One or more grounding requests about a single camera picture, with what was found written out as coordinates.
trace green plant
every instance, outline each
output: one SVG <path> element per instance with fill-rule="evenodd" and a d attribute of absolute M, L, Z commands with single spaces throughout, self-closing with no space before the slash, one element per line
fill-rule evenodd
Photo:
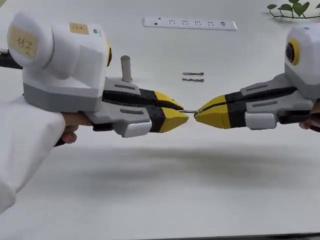
<path fill-rule="evenodd" d="M 269 13 L 274 17 L 274 18 L 288 18 L 288 19 L 315 19 L 315 18 L 320 18 L 320 14 L 316 16 L 305 16 L 305 12 L 310 6 L 310 2 L 305 2 L 304 4 L 301 4 L 299 0 L 288 0 L 289 3 L 282 4 L 280 7 L 278 7 L 276 4 L 270 4 L 267 6 L 269 9 Z M 277 8 L 280 12 L 280 15 L 275 15 L 272 13 L 271 10 Z M 316 9 L 320 9 L 320 3 L 315 7 Z M 283 11 L 290 12 L 291 16 L 284 15 Z"/>

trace camera lens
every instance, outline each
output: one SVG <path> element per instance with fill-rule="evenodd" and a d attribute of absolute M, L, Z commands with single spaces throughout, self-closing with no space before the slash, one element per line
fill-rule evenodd
<path fill-rule="evenodd" d="M 295 61 L 295 49 L 291 42 L 289 42 L 285 48 L 285 56 L 290 63 Z"/>

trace handwritten label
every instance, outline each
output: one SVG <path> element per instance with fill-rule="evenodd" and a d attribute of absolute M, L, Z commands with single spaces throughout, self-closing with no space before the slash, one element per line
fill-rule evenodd
<path fill-rule="evenodd" d="M 89 35 L 88 26 L 86 24 L 69 22 L 70 32 L 73 34 Z"/>
<path fill-rule="evenodd" d="M 38 43 L 39 39 L 32 33 L 24 31 L 16 26 L 11 26 L 10 36 L 8 37 L 9 48 L 29 59 L 35 59 Z"/>

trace cylindrical metal post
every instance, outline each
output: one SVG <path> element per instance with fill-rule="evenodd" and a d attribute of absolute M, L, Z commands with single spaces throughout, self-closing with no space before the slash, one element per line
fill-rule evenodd
<path fill-rule="evenodd" d="M 122 68 L 122 81 L 126 83 L 132 83 L 131 77 L 131 65 L 130 65 L 130 57 L 122 56 L 121 57 L 121 68 Z"/>

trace electrical outlet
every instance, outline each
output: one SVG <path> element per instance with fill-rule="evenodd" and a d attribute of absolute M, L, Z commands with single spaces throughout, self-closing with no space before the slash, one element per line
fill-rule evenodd
<path fill-rule="evenodd" d="M 234 21 L 160 16 L 145 16 L 143 18 L 143 26 L 152 28 L 238 30 Z"/>

